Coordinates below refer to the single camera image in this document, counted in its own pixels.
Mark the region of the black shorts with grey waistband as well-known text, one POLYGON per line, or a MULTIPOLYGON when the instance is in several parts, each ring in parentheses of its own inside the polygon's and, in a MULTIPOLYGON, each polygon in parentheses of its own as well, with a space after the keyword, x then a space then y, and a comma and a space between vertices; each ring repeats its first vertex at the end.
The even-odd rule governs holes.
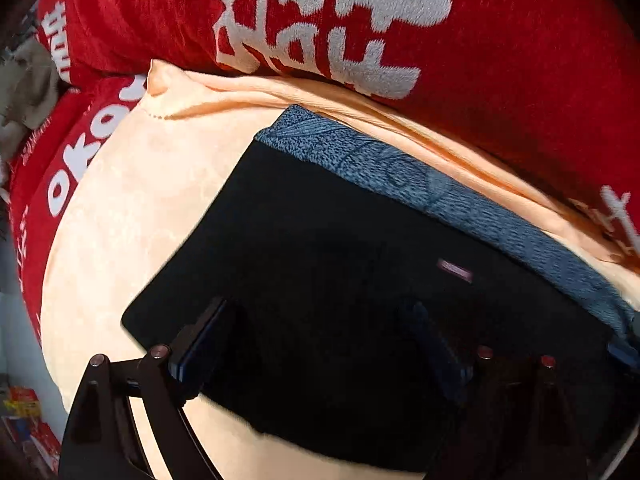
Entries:
POLYGON ((634 315, 568 249, 408 154, 303 107, 259 131, 122 325, 167 344, 215 298, 203 391, 308 450, 417 472, 431 365, 414 307, 572 304, 608 328, 590 426, 594 478, 639 418, 634 315))

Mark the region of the colourful boxes on floor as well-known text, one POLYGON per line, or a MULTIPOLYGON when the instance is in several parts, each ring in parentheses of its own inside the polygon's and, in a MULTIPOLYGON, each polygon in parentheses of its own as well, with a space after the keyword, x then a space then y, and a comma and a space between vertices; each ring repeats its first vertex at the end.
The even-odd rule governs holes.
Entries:
POLYGON ((61 443, 43 420, 34 389, 1 386, 1 445, 35 479, 58 478, 61 443))

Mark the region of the red blanket with white lettering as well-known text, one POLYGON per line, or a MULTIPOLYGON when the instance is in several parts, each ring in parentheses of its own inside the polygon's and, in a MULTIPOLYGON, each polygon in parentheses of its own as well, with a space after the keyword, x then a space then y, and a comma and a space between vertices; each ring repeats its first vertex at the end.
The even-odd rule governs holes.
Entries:
POLYGON ((10 166, 32 324, 62 214, 102 138, 92 111, 155 60, 326 79, 496 156, 639 261, 639 35, 614 0, 37 0, 70 85, 10 166))

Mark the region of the beige garment on shelf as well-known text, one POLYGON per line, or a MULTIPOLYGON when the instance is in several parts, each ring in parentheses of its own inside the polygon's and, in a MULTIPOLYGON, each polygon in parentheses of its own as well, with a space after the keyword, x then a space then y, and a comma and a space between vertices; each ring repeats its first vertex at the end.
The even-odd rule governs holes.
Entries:
POLYGON ((58 102, 58 69, 32 37, 1 62, 1 161, 17 151, 26 133, 39 128, 58 102))

